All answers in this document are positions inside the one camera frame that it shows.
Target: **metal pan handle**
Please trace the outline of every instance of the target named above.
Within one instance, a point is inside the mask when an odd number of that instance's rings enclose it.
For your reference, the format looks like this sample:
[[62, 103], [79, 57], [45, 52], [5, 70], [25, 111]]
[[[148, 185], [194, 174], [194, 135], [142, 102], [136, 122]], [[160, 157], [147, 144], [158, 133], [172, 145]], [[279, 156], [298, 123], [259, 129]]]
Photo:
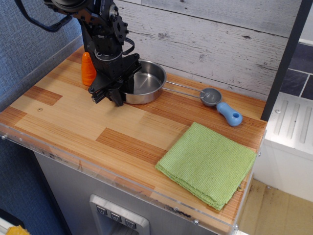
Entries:
[[205, 97], [205, 92], [204, 91], [200, 91], [200, 90], [197, 90], [197, 89], [192, 88], [192, 87], [183, 86], [181, 84], [177, 84], [177, 83], [174, 83], [174, 82], [168, 82], [168, 81], [166, 81], [166, 82], [170, 83], [170, 84], [173, 84], [173, 85], [176, 85], [176, 86], [180, 86], [180, 87], [184, 87], [184, 88], [187, 88], [187, 89], [191, 89], [191, 90], [200, 92], [200, 94], [199, 94], [199, 96], [196, 96], [196, 95], [193, 95], [193, 94], [188, 94], [188, 93], [185, 93], [185, 92], [180, 92], [180, 91], [175, 91], [175, 90], [172, 90], [172, 89], [168, 89], [168, 88], [165, 88], [165, 87], [162, 87], [162, 89], [165, 89], [165, 90], [168, 90], [168, 91], [172, 91], [172, 92], [176, 92], [176, 93], [180, 93], [180, 94], [185, 94], [185, 95], [188, 95], [188, 96], [191, 96], [191, 97], [194, 97], [194, 98], [199, 98], [199, 99], [203, 99]]

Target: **control panel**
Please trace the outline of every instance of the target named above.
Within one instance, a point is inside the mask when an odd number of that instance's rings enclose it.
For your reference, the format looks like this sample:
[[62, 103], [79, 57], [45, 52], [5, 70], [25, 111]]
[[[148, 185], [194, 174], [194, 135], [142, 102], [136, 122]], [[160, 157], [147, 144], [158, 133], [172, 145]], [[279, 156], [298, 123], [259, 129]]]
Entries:
[[146, 218], [94, 194], [89, 203], [99, 235], [150, 235]]

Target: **black frame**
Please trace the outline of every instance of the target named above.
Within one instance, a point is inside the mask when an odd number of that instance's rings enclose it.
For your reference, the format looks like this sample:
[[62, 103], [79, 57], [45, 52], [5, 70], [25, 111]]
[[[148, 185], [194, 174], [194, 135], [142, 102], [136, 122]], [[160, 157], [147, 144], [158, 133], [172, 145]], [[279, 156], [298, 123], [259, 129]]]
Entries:
[[272, 88], [269, 92], [266, 105], [264, 107], [261, 120], [268, 121], [277, 100], [280, 88], [287, 73], [287, 69], [291, 62], [292, 56], [299, 42], [303, 27], [309, 15], [313, 0], [302, 0], [297, 17], [292, 27], [289, 40], [286, 45], [285, 52], [278, 67], [276, 77], [274, 79]]

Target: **black strap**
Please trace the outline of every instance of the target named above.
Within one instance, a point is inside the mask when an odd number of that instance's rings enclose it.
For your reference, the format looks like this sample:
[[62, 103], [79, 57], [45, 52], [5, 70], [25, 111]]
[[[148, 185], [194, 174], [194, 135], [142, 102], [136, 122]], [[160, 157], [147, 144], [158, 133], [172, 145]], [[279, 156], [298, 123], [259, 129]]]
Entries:
[[125, 41], [132, 45], [131, 48], [129, 48], [127, 51], [124, 51], [122, 53], [123, 55], [128, 55], [129, 53], [131, 53], [135, 49], [135, 42], [129, 38], [125, 38]]
[[70, 14], [68, 14], [67, 16], [65, 16], [63, 19], [61, 19], [59, 22], [57, 22], [56, 24], [53, 24], [51, 26], [46, 26], [42, 23], [40, 23], [39, 21], [31, 18], [28, 13], [26, 12], [23, 3], [21, 0], [14, 0], [16, 5], [18, 6], [19, 10], [21, 11], [21, 13], [24, 15], [24, 17], [31, 22], [32, 24], [35, 24], [36, 26], [44, 29], [45, 31], [48, 32], [57, 32], [59, 31], [60, 28], [62, 28], [62, 26], [66, 25], [71, 19], [72, 16]]

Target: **green towel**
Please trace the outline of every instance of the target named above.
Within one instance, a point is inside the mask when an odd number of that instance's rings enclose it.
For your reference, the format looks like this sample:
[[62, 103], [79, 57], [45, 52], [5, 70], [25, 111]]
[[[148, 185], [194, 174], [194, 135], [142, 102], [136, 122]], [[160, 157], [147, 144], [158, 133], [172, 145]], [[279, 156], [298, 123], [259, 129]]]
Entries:
[[156, 169], [217, 210], [231, 199], [256, 153], [193, 123]]

